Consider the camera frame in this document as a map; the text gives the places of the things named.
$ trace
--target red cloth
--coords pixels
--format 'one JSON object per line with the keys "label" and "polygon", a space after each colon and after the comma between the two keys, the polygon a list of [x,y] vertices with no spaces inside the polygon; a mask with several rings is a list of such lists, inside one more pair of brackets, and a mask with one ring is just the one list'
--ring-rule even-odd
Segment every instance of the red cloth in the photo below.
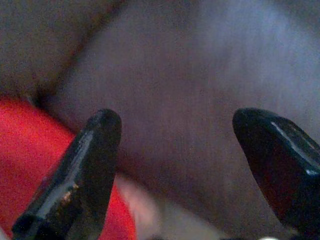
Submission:
{"label": "red cloth", "polygon": [[[28,103],[0,99],[0,226],[11,227],[74,135]],[[113,187],[100,240],[135,240],[135,225]]]}

